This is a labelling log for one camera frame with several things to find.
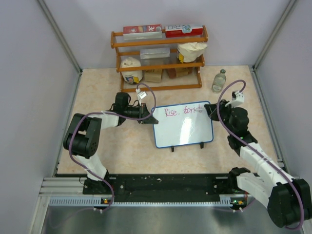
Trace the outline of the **blue-framed whiteboard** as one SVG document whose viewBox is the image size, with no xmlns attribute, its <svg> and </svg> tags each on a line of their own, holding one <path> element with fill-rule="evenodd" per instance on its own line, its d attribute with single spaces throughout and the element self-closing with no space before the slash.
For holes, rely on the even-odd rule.
<svg viewBox="0 0 312 234">
<path fill-rule="evenodd" d="M 204 108 L 209 101 L 198 101 L 175 105 L 157 106 L 153 117 L 158 124 L 153 125 L 157 148 L 210 143 L 214 140 L 213 122 Z"/>
</svg>

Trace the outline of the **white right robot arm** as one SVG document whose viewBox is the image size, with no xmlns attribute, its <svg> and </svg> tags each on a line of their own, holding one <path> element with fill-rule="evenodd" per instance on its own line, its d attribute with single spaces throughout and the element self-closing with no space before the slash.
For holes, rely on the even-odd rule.
<svg viewBox="0 0 312 234">
<path fill-rule="evenodd" d="M 263 151 L 248 130 L 247 110 L 232 107 L 228 101 L 205 104 L 208 117 L 227 128 L 229 146 L 254 167 L 254 175 L 246 168 L 233 168 L 229 172 L 228 188 L 233 193 L 244 190 L 259 201 L 268 211 L 273 223 L 280 227 L 312 217 L 312 200 L 309 184 L 282 170 Z"/>
</svg>

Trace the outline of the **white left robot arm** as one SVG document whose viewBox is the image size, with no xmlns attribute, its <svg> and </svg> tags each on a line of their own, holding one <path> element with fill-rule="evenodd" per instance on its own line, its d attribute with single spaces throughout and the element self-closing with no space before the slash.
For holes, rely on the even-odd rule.
<svg viewBox="0 0 312 234">
<path fill-rule="evenodd" d="M 109 191 L 111 182 L 107 169 L 96 154 L 101 130 L 120 126 L 126 119 L 139 124 L 158 124 L 145 103 L 134 105 L 130 101 L 128 93 L 118 92 L 109 110 L 89 116 L 74 114 L 63 140 L 64 149 L 71 153 L 74 161 L 89 170 L 88 180 L 102 194 Z"/>
</svg>

